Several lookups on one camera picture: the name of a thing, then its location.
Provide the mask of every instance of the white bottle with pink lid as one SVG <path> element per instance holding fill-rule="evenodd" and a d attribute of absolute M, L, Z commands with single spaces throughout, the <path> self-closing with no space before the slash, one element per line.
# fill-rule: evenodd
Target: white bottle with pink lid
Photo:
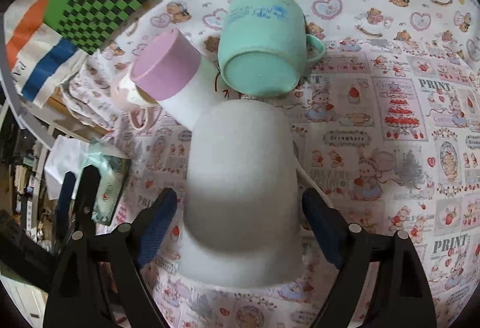
<path fill-rule="evenodd" d="M 215 66 L 178 29 L 160 34 L 143 50 L 131 80 L 190 130 L 203 112 L 238 99 Z"/>

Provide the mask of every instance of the mug bottom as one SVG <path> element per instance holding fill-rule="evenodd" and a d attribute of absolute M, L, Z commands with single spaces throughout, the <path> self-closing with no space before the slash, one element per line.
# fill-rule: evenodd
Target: mug bottom
<path fill-rule="evenodd" d="M 235 56 L 225 65 L 222 77 L 233 89 L 254 97 L 275 97 L 292 91 L 299 73 L 274 54 L 248 52 Z"/>

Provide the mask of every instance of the striped fabric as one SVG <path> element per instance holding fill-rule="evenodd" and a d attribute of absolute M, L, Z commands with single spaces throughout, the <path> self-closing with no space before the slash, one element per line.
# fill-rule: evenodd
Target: striped fabric
<path fill-rule="evenodd" d="M 7 57 L 18 93 L 42 106 L 74 75 L 86 53 L 43 23 L 49 0 L 3 0 Z"/>

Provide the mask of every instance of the patterned tablecloth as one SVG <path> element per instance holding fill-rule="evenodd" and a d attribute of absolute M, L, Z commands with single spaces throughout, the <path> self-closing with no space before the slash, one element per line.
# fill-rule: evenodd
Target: patterned tablecloth
<path fill-rule="evenodd" d="M 172 327 L 306 327 L 337 274 L 314 239 L 304 240 L 303 275 L 287 285 L 239 293 L 180 278 L 191 133 L 160 108 L 157 125 L 138 133 L 110 102 L 111 78 L 168 28 L 179 28 L 214 61 L 230 1 L 152 0 L 90 58 L 64 94 L 80 118 L 115 126 L 107 139 L 133 159 L 112 227 L 133 220 L 163 187 L 179 195 L 171 229 L 143 272 Z M 290 119 L 301 163 L 345 218 L 371 232 L 409 233 L 439 326 L 448 326 L 480 279 L 478 3 L 296 1 L 308 31 L 327 43 L 328 53 L 308 81 L 264 101 Z M 354 315 L 357 324 L 368 307 L 375 268 Z M 406 324 L 412 318 L 405 310 Z"/>

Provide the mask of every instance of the mug handle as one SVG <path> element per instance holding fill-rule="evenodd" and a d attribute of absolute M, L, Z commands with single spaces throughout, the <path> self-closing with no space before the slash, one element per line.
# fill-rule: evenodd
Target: mug handle
<path fill-rule="evenodd" d="M 318 54 L 315 56 L 311 57 L 310 59 L 307 59 L 307 65 L 311 65 L 313 63 L 318 63 L 322 57 L 325 56 L 325 53 L 327 52 L 327 48 L 323 41 L 319 40 L 316 38 L 313 34 L 307 34 L 307 44 L 310 44 L 313 46 Z"/>
<path fill-rule="evenodd" d="M 138 122 L 138 113 L 140 111 L 134 111 L 134 112 L 129 113 L 130 123 L 133 125 L 133 127 L 136 130 L 138 130 L 140 132 L 144 132 L 144 131 L 150 129 L 151 127 L 153 127 L 153 125 L 155 125 L 155 123 L 157 122 L 158 117 L 160 116 L 160 113 L 158 113 L 157 117 L 155 117 L 153 107 L 147 107 L 145 109 L 145 111 L 147 113 L 147 116 L 146 116 L 145 122 L 143 124 Z"/>

